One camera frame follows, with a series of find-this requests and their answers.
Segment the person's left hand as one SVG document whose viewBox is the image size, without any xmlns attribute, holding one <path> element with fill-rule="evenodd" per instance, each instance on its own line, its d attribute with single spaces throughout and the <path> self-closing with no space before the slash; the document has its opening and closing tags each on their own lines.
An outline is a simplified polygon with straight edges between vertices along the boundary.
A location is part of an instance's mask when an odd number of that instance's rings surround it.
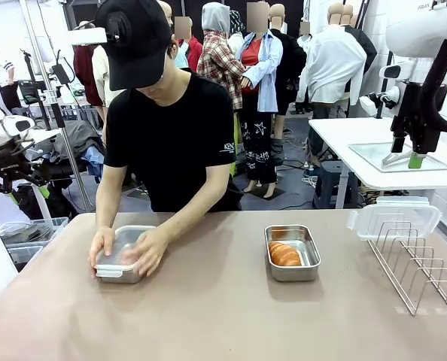
<svg viewBox="0 0 447 361">
<path fill-rule="evenodd" d="M 123 261 L 132 265 L 133 272 L 138 276 L 149 276 L 159 266 L 168 244 L 169 237 L 163 230 L 148 230 L 140 234 L 135 245 L 123 253 Z"/>
</svg>

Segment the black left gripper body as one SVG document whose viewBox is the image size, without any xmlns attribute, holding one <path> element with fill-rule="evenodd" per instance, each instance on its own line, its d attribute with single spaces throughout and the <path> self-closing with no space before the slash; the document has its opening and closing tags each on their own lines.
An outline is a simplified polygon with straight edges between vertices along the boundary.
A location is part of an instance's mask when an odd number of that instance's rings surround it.
<svg viewBox="0 0 447 361">
<path fill-rule="evenodd" d="M 0 187 L 12 187 L 14 181 L 26 180 L 36 186 L 43 185 L 42 162 L 26 158 L 25 152 L 34 145 L 23 146 L 21 142 L 8 142 L 0 146 Z"/>
</svg>

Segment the person's right hand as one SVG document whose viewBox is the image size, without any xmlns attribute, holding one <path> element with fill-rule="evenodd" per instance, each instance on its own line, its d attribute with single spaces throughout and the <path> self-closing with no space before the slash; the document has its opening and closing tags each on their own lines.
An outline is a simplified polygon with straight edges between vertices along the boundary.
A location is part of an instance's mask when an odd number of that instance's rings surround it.
<svg viewBox="0 0 447 361">
<path fill-rule="evenodd" d="M 88 260 L 90 263 L 90 271 L 94 278 L 96 277 L 96 257 L 100 251 L 102 251 L 104 255 L 111 254 L 114 237 L 115 232 L 109 226 L 100 226 L 93 236 Z"/>
</svg>

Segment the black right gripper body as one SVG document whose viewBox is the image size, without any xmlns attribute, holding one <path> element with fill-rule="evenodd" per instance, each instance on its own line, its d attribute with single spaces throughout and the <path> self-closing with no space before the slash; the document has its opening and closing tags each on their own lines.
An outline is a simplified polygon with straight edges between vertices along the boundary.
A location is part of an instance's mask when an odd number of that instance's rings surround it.
<svg viewBox="0 0 447 361">
<path fill-rule="evenodd" d="M 412 141 L 416 153 L 433 153 L 437 149 L 439 133 L 423 121 L 419 104 L 421 86 L 416 83 L 397 83 L 400 98 L 394 112 L 394 130 L 402 129 Z"/>
</svg>

